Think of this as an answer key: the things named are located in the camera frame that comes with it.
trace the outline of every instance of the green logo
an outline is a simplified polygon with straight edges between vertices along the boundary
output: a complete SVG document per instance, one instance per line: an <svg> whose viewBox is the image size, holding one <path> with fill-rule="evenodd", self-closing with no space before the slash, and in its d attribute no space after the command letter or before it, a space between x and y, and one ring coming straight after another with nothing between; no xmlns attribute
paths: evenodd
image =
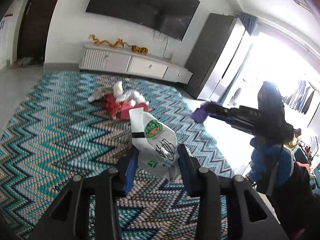
<svg viewBox="0 0 320 240"><path fill-rule="evenodd" d="M157 120L152 120L144 130L146 138L152 138L162 132L162 124Z"/></svg>
<svg viewBox="0 0 320 240"><path fill-rule="evenodd" d="M152 167L152 168L155 168L155 167L158 165L158 163L157 163L157 162L154 162L154 161L150 161L150 162L148 162L148 165L149 165L150 167Z"/></svg>

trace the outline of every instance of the tall gray cabinet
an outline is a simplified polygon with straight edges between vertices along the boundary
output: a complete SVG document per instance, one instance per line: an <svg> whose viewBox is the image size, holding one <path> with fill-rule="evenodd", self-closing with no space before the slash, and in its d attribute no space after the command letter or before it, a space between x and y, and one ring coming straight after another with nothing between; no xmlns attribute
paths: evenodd
<svg viewBox="0 0 320 240"><path fill-rule="evenodd" d="M250 44L250 36L239 18L211 13L185 65L193 73L185 91L196 99L219 101Z"/></svg>

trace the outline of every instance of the dark brown door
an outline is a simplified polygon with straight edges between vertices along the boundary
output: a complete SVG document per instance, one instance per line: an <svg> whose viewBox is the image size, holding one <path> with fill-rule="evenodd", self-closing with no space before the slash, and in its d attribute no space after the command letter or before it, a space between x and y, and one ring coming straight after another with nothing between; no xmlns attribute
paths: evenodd
<svg viewBox="0 0 320 240"><path fill-rule="evenodd" d="M21 23L17 58L44 61L49 26L57 0L29 0Z"/></svg>

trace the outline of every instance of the black stripe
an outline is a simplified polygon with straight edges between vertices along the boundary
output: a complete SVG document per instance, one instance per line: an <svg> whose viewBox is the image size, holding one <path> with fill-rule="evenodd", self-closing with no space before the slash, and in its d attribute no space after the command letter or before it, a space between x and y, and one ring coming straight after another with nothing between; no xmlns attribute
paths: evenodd
<svg viewBox="0 0 320 240"><path fill-rule="evenodd" d="M133 132L132 138L145 138L144 132Z"/></svg>

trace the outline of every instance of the chevron pattern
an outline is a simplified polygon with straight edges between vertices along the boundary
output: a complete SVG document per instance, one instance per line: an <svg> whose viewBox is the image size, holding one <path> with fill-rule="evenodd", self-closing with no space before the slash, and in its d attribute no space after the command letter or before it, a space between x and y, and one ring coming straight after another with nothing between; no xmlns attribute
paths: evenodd
<svg viewBox="0 0 320 240"><path fill-rule="evenodd" d="M129 121L111 120L87 98L122 80L150 102L151 113L172 128L202 166L216 174L233 172L204 127L173 87L140 79L60 72L45 75L10 119L0 144L0 209L21 238L28 234L66 183L76 174L95 176L116 164L128 149ZM221 201L222 238L226 205ZM138 169L134 187L118 201L123 239L193 239L199 200L188 197L181 177L169 183ZM94 238L94 197L90 210Z"/></svg>

